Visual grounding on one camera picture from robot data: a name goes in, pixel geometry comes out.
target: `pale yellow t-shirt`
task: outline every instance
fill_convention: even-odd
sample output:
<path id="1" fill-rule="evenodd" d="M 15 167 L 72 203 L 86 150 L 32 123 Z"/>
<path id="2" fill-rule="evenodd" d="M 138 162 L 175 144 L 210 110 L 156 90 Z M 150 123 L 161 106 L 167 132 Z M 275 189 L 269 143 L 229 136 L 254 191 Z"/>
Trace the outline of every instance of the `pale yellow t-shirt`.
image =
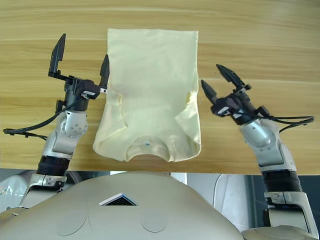
<path id="1" fill-rule="evenodd" d="M 201 151 L 197 31 L 109 29 L 108 93 L 93 149 L 129 161 L 183 161 Z"/>

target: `black cable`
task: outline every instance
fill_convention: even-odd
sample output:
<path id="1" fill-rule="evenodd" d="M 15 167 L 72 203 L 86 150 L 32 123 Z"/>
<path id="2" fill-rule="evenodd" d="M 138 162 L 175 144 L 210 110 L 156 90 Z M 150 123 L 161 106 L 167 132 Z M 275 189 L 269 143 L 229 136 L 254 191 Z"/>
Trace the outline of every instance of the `black cable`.
<path id="1" fill-rule="evenodd" d="M 297 126 L 305 126 L 307 124 L 312 123 L 315 120 L 314 116 L 260 116 L 257 114 L 247 114 L 247 113 L 243 113 L 243 112 L 238 112 L 238 114 L 240 115 L 247 115 L 253 118 L 258 118 L 258 119 L 267 119 L 267 120 L 271 120 L 280 124 L 287 124 L 289 126 L 286 126 L 284 128 L 282 128 L 279 132 L 283 132 L 284 130 L 287 129 L 291 129 Z M 283 120 L 293 120 L 293 119 L 303 119 L 301 121 L 283 121 Z"/>
<path id="2" fill-rule="evenodd" d="M 76 104 L 78 104 L 81 100 L 83 100 L 82 98 L 78 99 L 77 101 L 75 101 L 74 103 L 72 103 L 71 105 L 69 106 L 66 106 L 65 108 L 63 108 L 62 110 L 56 112 L 52 117 L 48 118 L 47 120 L 43 121 L 43 122 L 40 122 L 36 125 L 33 125 L 33 126 L 28 126 L 28 127 L 24 127 L 24 128 L 19 128 L 19 129 L 12 129 L 12 128 L 5 128 L 3 129 L 3 132 L 4 134 L 10 134 L 10 135 L 15 135 L 15 134 L 18 134 L 18 135 L 24 135 L 26 138 L 28 137 L 38 137 L 38 138 L 41 138 L 43 140 L 47 140 L 47 136 L 43 136 L 43 135 L 38 135 L 38 134 L 35 134 L 35 133 L 31 133 L 31 132 L 28 132 L 28 131 L 32 131 L 32 130 L 35 130 L 35 129 L 39 129 L 39 128 L 42 128 L 46 125 L 48 125 L 49 123 L 51 123 L 53 120 L 56 119 L 56 117 L 61 114 L 62 112 L 74 107 Z"/>

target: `vent grille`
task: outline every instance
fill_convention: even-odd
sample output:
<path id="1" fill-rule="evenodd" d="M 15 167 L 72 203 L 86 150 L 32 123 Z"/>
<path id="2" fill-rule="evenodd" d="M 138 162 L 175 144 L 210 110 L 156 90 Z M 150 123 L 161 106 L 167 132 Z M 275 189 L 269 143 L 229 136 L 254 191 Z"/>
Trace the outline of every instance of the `vent grille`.
<path id="1" fill-rule="evenodd" d="M 137 204 L 123 193 L 119 193 L 99 203 L 100 206 L 137 206 Z"/>

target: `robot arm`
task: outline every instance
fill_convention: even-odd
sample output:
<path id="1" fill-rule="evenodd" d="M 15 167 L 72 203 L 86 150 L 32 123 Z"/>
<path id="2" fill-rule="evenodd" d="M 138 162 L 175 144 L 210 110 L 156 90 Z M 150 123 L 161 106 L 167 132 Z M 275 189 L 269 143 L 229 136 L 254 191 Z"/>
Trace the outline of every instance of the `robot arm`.
<path id="1" fill-rule="evenodd" d="M 36 203 L 51 197 L 64 186 L 67 181 L 66 173 L 69 162 L 78 141 L 88 130 L 86 110 L 89 100 L 96 99 L 100 93 L 107 93 L 108 55 L 105 55 L 101 66 L 100 85 L 95 85 L 92 80 L 71 75 L 64 76 L 58 70 L 58 63 L 63 58 L 65 41 L 66 34 L 64 33 L 52 51 L 48 72 L 50 77 L 65 81 L 64 101 L 57 101 L 55 116 L 58 117 L 58 121 L 56 128 L 46 139 L 38 169 L 30 179 L 28 189 L 20 204 L 21 207 L 32 207 Z M 42 198 L 34 201 L 34 196 L 42 196 Z"/>
<path id="2" fill-rule="evenodd" d="M 308 197 L 302 191 L 294 159 L 280 139 L 279 127 L 273 122 L 283 121 L 270 116 L 264 106 L 256 109 L 246 93 L 251 86 L 246 85 L 232 70 L 219 64 L 217 68 L 228 82 L 235 85 L 233 93 L 227 97 L 217 98 L 216 92 L 205 81 L 201 81 L 201 85 L 205 95 L 213 104 L 212 113 L 219 117 L 231 116 L 239 125 L 244 141 L 256 156 L 267 189 L 264 194 L 268 204 L 268 209 L 264 212 L 265 225 L 297 227 L 318 239 L 317 226 Z M 295 126 L 313 121 L 313 117 L 303 118 L 306 120 L 297 122 Z M 278 228 L 277 230 L 268 228 L 267 231 L 274 234 L 273 231 L 278 232 L 278 230 Z"/>

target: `wood grain surface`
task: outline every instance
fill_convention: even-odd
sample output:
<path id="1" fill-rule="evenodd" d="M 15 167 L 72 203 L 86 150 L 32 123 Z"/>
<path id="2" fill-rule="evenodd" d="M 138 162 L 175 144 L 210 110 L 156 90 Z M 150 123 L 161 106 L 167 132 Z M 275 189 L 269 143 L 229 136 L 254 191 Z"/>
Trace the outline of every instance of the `wood grain surface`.
<path id="1" fill-rule="evenodd" d="M 215 64 L 234 70 L 253 89 L 252 102 L 274 116 L 314 115 L 281 138 L 299 174 L 320 174 L 320 1 L 318 0 L 0 0 L 0 127 L 23 128 L 53 115 L 64 83 L 48 77 L 51 51 L 67 34 L 62 73 L 99 82 L 107 29 L 199 31 L 198 72 L 225 96 L 232 86 Z M 210 113 L 198 95 L 202 152 L 167 163 L 154 156 L 118 162 L 97 155 L 95 133 L 105 97 L 91 100 L 89 131 L 70 170 L 148 170 L 258 174 L 251 149 L 231 119 Z M 52 123 L 35 131 L 48 135 Z M 36 169 L 44 141 L 0 133 L 0 168 Z"/>

